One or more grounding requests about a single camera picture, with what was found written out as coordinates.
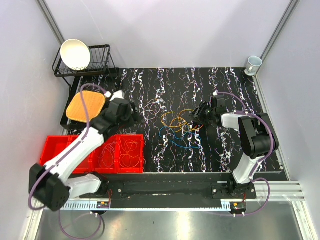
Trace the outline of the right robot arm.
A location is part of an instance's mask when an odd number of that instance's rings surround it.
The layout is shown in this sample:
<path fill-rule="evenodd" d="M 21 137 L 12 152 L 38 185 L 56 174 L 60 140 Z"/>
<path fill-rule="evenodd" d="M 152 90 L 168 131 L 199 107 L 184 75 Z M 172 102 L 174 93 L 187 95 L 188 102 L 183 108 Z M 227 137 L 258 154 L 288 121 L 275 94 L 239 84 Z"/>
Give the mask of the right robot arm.
<path fill-rule="evenodd" d="M 241 198 L 253 188 L 254 175 L 258 168 L 279 148 L 279 140 L 267 113 L 258 115 L 246 111 L 231 113 L 223 96 L 213 96 L 210 102 L 202 101 L 189 114 L 196 124 L 219 126 L 239 131 L 243 155 L 232 172 L 226 186 L 231 198 Z"/>

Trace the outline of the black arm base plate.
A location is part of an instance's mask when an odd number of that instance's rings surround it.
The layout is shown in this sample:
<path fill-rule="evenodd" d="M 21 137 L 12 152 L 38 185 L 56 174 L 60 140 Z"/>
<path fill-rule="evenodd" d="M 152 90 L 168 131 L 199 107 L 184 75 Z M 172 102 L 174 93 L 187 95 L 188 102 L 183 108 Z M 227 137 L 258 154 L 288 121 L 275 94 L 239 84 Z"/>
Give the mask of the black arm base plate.
<path fill-rule="evenodd" d="M 81 198 L 111 197 L 112 208 L 218 208 L 221 200 L 254 200 L 252 183 L 230 193 L 229 173 L 124 173 L 102 175 L 102 189 Z"/>

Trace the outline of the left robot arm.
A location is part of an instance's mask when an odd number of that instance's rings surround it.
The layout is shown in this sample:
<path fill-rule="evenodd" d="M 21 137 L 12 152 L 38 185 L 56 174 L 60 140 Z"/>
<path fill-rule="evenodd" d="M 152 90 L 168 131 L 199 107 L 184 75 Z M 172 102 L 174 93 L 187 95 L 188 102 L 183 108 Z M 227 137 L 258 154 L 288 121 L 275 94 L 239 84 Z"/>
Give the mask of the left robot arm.
<path fill-rule="evenodd" d="M 65 150 L 45 165 L 34 164 L 29 170 L 28 206 L 35 210 L 32 199 L 56 212 L 69 199 L 93 194 L 103 198 L 108 186 L 96 173 L 71 178 L 73 171 L 94 150 L 101 147 L 120 129 L 141 123 L 141 115 L 133 101 L 115 98 L 97 117 L 93 118 L 81 135 Z"/>

